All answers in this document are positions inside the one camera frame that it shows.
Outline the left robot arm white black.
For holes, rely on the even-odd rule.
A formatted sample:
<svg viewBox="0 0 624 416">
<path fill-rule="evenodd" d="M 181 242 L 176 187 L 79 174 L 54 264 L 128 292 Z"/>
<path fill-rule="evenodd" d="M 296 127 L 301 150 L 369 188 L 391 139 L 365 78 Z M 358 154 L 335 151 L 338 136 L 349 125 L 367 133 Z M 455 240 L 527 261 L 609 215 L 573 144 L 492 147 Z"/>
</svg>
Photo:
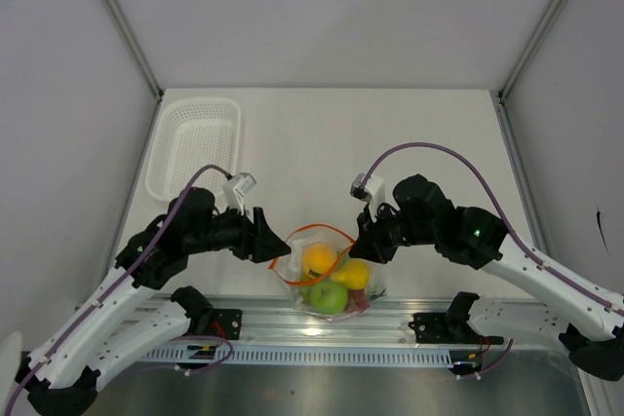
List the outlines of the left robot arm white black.
<svg viewBox="0 0 624 416">
<path fill-rule="evenodd" d="M 39 415 L 82 415 L 98 393 L 136 360 L 181 338 L 225 342 L 214 327 L 214 307 L 192 286 L 177 289 L 147 319 L 122 322 L 183 272 L 190 256 L 230 251 L 255 264 L 290 253 L 268 226 L 262 208 L 219 212 L 207 189 L 189 187 L 132 236 L 91 297 L 53 337 L 24 357 L 15 392 L 26 393 Z"/>
</svg>

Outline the aluminium rail frame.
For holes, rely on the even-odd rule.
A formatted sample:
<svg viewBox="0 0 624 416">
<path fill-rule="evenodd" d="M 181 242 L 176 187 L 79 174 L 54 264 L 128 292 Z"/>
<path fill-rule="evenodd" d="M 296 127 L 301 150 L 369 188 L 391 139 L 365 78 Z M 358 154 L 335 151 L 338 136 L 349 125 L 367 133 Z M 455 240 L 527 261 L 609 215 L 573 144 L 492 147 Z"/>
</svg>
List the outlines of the aluminium rail frame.
<svg viewBox="0 0 624 416">
<path fill-rule="evenodd" d="M 415 313 L 442 313 L 447 300 L 382 298 L 361 315 L 324 320 L 295 309 L 279 297 L 211 296 L 217 309 L 243 312 L 240 344 L 356 348 L 414 348 L 409 322 Z M 512 338 L 524 349 L 554 349 L 568 321 L 552 306 L 522 300 L 490 299 L 482 325 L 491 335 Z"/>
</svg>

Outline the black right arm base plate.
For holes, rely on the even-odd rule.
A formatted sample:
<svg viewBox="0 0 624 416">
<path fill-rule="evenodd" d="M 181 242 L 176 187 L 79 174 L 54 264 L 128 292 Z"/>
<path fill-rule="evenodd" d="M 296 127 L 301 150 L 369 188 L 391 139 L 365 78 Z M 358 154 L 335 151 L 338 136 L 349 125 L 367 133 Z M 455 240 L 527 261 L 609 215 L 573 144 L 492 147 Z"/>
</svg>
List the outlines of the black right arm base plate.
<svg viewBox="0 0 624 416">
<path fill-rule="evenodd" d="M 408 322 L 408 328 L 414 333 L 419 344 L 452 345 L 502 345 L 505 339 L 497 335 L 482 335 L 468 323 L 469 314 L 455 313 L 415 313 Z"/>
</svg>

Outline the yellow bell pepper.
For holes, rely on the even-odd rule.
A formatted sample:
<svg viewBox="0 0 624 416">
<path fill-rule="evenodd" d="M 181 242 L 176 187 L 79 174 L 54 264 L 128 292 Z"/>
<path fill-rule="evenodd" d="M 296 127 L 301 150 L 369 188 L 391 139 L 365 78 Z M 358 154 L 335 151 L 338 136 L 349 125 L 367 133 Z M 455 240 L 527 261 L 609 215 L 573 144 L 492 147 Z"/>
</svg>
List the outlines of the yellow bell pepper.
<svg viewBox="0 0 624 416">
<path fill-rule="evenodd" d="M 330 275 L 332 282 L 342 284 L 348 289 L 362 290 L 365 289 L 369 279 L 371 270 L 365 260 L 350 259 L 346 261 L 339 270 Z"/>
</svg>

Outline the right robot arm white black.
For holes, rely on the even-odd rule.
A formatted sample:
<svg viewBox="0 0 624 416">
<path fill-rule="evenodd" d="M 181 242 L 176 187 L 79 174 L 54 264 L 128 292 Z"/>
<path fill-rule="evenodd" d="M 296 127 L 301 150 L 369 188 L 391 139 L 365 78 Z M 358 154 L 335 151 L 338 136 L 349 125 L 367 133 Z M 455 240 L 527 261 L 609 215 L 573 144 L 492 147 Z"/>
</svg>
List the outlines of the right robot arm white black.
<svg viewBox="0 0 624 416">
<path fill-rule="evenodd" d="M 623 297 L 579 277 L 526 246 L 503 220 L 482 209 L 455 206 L 440 187 L 417 174 L 399 182 L 395 203 L 385 201 L 382 179 L 358 175 L 350 194 L 364 202 L 351 256 L 378 264 L 397 250 L 432 246 L 448 261 L 497 277 L 529 294 L 537 305 L 505 305 L 460 291 L 443 313 L 416 313 L 409 327 L 419 343 L 494 345 L 517 341 L 553 347 L 586 373 L 616 382 L 623 377 Z"/>
</svg>

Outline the clear zip bag orange zipper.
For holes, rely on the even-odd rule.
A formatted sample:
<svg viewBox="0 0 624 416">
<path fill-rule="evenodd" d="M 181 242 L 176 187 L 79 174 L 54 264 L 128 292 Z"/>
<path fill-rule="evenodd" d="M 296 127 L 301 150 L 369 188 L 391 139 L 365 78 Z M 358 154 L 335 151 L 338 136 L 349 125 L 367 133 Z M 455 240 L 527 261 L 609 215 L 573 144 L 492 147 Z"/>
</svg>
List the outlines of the clear zip bag orange zipper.
<svg viewBox="0 0 624 416">
<path fill-rule="evenodd" d="M 286 239 L 291 252 L 269 269 L 288 291 L 293 307 L 325 321 L 364 314 L 387 289 L 377 266 L 351 255 L 355 243 L 344 231 L 323 223 L 302 226 Z"/>
</svg>

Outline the right aluminium corner post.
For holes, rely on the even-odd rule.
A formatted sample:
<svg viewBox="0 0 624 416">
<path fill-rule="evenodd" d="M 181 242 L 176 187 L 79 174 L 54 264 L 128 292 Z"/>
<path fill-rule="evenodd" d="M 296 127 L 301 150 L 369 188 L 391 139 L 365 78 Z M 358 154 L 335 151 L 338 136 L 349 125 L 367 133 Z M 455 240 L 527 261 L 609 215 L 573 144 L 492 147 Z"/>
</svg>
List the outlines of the right aluminium corner post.
<svg viewBox="0 0 624 416">
<path fill-rule="evenodd" d="M 507 74 L 506 79 L 497 93 L 497 99 L 501 106 L 505 106 L 513 90 L 523 77 L 532 60 L 540 51 L 541 46 L 547 39 L 560 14 L 564 10 L 568 0 L 548 0 L 537 23 L 530 32 L 520 54 Z"/>
</svg>

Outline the red grape bunch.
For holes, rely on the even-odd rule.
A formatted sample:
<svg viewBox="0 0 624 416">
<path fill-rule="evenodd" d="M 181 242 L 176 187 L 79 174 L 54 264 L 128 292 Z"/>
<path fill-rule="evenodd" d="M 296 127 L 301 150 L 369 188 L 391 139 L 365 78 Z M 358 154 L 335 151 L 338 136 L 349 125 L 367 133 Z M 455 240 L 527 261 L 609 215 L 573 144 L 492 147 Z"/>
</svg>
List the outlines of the red grape bunch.
<svg viewBox="0 0 624 416">
<path fill-rule="evenodd" d="M 361 314 L 370 307 L 370 299 L 364 289 L 349 289 L 346 314 Z"/>
</svg>

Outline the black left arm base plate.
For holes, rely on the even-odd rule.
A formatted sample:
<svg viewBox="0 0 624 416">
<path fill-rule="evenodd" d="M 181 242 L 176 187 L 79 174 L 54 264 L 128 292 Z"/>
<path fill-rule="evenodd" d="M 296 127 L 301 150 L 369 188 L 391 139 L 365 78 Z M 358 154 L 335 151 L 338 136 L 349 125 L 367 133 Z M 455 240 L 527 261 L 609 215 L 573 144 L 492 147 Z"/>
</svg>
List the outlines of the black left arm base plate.
<svg viewBox="0 0 624 416">
<path fill-rule="evenodd" d="M 198 320 L 192 320 L 189 329 L 178 339 L 190 337 L 219 337 L 238 340 L 243 324 L 243 311 L 240 309 L 213 309 Z"/>
</svg>

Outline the green apple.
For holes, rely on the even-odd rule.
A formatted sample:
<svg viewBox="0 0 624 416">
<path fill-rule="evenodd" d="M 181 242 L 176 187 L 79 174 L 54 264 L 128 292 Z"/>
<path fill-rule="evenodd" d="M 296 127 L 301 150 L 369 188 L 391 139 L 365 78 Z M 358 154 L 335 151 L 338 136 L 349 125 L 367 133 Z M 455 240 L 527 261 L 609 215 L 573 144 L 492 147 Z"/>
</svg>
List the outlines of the green apple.
<svg viewBox="0 0 624 416">
<path fill-rule="evenodd" d="M 310 288 L 309 300 L 315 312 L 329 316 L 338 315 L 348 304 L 348 289 L 343 284 L 320 282 Z"/>
</svg>

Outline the orange round fruit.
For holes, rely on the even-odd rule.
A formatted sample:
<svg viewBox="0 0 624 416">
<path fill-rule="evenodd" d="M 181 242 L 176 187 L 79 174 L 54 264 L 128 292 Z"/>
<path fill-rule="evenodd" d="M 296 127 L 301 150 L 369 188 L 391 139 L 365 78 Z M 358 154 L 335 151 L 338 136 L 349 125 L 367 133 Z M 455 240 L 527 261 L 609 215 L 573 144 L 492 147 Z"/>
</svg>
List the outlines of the orange round fruit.
<svg viewBox="0 0 624 416">
<path fill-rule="evenodd" d="M 303 272 L 309 276 L 325 274 L 337 260 L 336 251 L 327 244 L 307 246 L 302 253 Z"/>
</svg>

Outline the white perforated plastic basket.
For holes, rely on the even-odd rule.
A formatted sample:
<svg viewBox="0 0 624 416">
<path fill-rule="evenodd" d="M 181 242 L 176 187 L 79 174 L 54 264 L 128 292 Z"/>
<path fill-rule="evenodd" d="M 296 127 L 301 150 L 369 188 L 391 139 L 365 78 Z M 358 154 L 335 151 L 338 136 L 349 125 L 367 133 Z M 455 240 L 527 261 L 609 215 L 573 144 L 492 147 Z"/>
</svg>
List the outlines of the white perforated plastic basket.
<svg viewBox="0 0 624 416">
<path fill-rule="evenodd" d="M 239 105 L 225 97 L 188 97 L 166 106 L 151 142 L 147 193 L 168 202 L 206 165 L 235 173 L 241 124 Z"/>
</svg>

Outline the aluminium corner post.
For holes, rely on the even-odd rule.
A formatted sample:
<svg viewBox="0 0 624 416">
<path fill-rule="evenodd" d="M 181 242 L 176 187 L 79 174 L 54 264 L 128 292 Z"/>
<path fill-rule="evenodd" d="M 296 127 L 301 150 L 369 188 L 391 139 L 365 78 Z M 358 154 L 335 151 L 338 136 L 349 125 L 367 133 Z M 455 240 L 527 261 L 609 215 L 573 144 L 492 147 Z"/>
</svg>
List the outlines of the aluminium corner post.
<svg viewBox="0 0 624 416">
<path fill-rule="evenodd" d="M 497 99 L 501 106 L 505 106 L 513 90 L 523 77 L 532 60 L 540 51 L 541 46 L 547 39 L 560 14 L 564 10 L 568 0 L 548 0 L 537 23 L 530 32 L 520 54 L 507 74 L 506 79 L 497 93 Z"/>
<path fill-rule="evenodd" d="M 130 59 L 150 94 L 159 101 L 163 90 L 119 0 L 100 0 Z"/>
</svg>

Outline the left aluminium corner post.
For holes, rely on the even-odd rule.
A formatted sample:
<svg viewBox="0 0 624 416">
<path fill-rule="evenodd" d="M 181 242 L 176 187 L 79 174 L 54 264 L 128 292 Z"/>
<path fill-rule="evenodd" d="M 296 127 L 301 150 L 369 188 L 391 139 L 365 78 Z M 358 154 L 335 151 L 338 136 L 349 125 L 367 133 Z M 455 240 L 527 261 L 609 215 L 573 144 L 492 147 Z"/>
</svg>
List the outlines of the left aluminium corner post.
<svg viewBox="0 0 624 416">
<path fill-rule="evenodd" d="M 150 94 L 159 101 L 163 90 L 119 0 L 100 0 L 130 59 Z"/>
</svg>

